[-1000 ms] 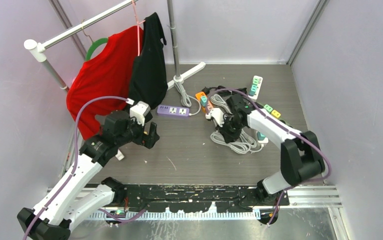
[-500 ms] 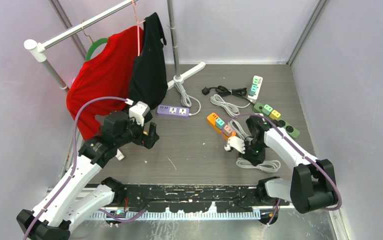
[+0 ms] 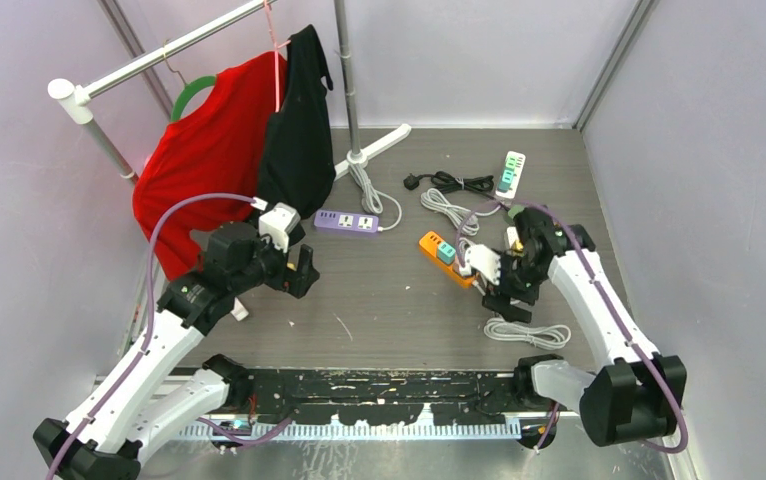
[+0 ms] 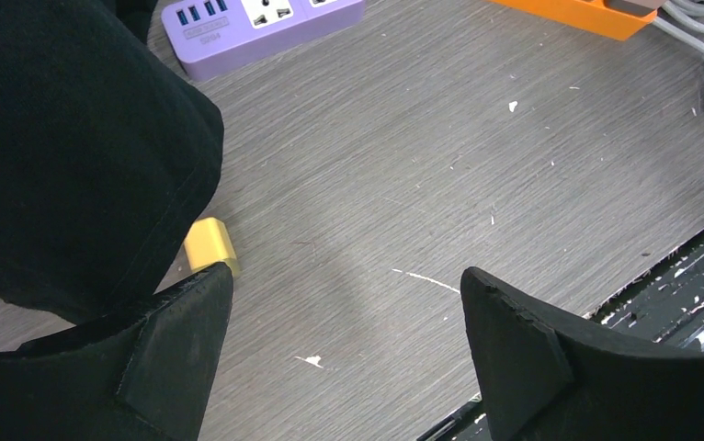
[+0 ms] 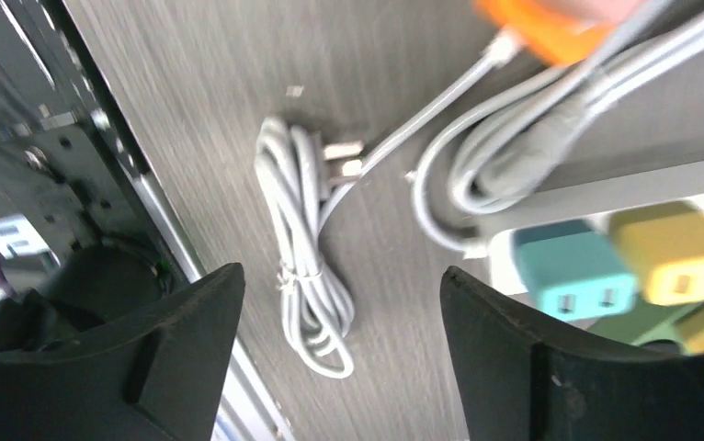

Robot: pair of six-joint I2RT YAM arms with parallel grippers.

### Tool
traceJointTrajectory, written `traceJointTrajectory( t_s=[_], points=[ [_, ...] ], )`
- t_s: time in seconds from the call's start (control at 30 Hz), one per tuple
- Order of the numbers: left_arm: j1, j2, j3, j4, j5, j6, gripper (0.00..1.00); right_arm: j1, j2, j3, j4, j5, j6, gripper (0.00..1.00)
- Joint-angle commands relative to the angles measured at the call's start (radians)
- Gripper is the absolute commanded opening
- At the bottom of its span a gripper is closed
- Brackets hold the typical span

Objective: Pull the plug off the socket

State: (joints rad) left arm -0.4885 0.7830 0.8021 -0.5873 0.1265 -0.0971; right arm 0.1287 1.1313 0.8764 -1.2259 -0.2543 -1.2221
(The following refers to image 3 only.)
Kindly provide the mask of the purple power strip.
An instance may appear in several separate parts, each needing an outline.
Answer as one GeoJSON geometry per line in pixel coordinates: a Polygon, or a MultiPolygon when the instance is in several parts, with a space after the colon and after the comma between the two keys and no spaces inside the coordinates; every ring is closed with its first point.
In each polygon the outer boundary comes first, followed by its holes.
{"type": "Polygon", "coordinates": [[[380,232],[376,215],[320,209],[313,216],[314,227],[323,232],[374,236],[380,232]]]}

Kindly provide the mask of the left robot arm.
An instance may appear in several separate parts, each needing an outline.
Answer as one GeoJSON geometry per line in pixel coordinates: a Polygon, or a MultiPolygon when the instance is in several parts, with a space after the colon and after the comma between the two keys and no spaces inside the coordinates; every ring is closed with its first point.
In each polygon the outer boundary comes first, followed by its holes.
{"type": "Polygon", "coordinates": [[[65,419],[47,418],[33,440],[50,479],[135,479],[181,429],[222,408],[244,409],[253,394],[249,372],[222,354],[158,401],[166,377],[224,317],[237,297],[259,286],[305,296],[320,274],[302,244],[295,262],[285,233],[248,223],[214,231],[196,266],[170,282],[154,317],[99,387],[65,419]]]}

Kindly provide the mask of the orange power strip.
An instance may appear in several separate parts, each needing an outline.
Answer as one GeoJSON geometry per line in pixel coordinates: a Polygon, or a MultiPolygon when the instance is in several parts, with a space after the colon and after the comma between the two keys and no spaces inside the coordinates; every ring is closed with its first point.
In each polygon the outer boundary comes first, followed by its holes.
{"type": "Polygon", "coordinates": [[[459,267],[456,264],[455,248],[441,235],[434,231],[428,231],[419,239],[418,248],[455,284],[463,289],[473,286],[475,277],[460,274],[459,267]]]}

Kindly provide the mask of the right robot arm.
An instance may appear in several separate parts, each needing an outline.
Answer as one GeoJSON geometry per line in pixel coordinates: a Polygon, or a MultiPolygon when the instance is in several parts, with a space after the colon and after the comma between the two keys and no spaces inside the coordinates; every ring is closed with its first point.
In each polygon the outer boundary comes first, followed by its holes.
{"type": "Polygon", "coordinates": [[[636,325],[586,229],[537,204],[513,222],[521,254],[475,244],[461,256],[464,268],[487,283],[484,306],[511,320],[511,300],[534,305],[541,285],[550,282],[570,307],[598,368],[584,371],[557,354],[522,358],[512,381],[517,403],[530,411],[550,403],[550,424],[562,407],[577,413],[599,447],[640,442],[662,453],[683,452],[689,441],[682,410],[687,369],[636,325]]]}

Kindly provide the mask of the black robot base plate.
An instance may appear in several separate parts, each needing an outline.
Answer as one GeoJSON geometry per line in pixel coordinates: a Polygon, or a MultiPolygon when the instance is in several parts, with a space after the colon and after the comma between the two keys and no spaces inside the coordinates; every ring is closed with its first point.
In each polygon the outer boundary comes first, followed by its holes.
{"type": "Polygon", "coordinates": [[[251,368],[249,384],[247,399],[215,412],[254,414],[263,423],[290,417],[300,425],[335,418],[349,426],[406,426],[428,407],[434,426],[471,426],[551,410],[548,399],[524,397],[512,371],[251,368]]]}

